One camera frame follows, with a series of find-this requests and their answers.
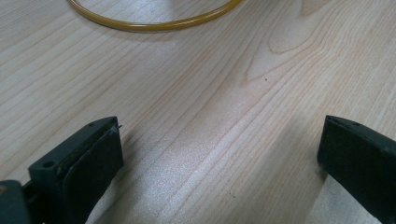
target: black plastic part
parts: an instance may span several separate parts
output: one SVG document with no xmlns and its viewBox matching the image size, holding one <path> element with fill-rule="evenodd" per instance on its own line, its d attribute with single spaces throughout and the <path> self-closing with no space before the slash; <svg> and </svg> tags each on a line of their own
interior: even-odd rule
<svg viewBox="0 0 396 224">
<path fill-rule="evenodd" d="M 396 142 L 357 122 L 327 116 L 318 163 L 382 223 L 396 221 Z"/>
<path fill-rule="evenodd" d="M 30 213 L 30 220 L 34 224 L 42 224 L 46 217 L 50 216 L 49 205 L 37 193 L 33 187 L 32 181 L 29 181 L 22 187 L 24 198 Z"/>
<path fill-rule="evenodd" d="M 0 223 L 31 224 L 20 182 L 0 181 Z"/>
<path fill-rule="evenodd" d="M 29 167 L 46 224 L 85 223 L 122 167 L 116 117 L 92 122 Z"/>
</svg>

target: yellow cable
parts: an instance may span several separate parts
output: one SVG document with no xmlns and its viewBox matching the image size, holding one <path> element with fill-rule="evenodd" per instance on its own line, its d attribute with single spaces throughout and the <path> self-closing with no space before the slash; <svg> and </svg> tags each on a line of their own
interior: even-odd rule
<svg viewBox="0 0 396 224">
<path fill-rule="evenodd" d="M 205 14 L 199 16 L 179 21 L 168 21 L 160 23 L 117 21 L 89 11 L 87 8 L 79 4 L 77 0 L 68 0 L 68 2 L 79 14 L 81 14 L 88 20 L 94 21 L 104 26 L 124 31 L 151 32 L 179 30 L 212 21 L 229 12 L 234 7 L 238 6 L 238 4 L 242 2 L 242 0 L 230 0 L 230 2 L 225 4 L 224 6 L 216 8 L 213 11 L 206 12 Z"/>
</svg>

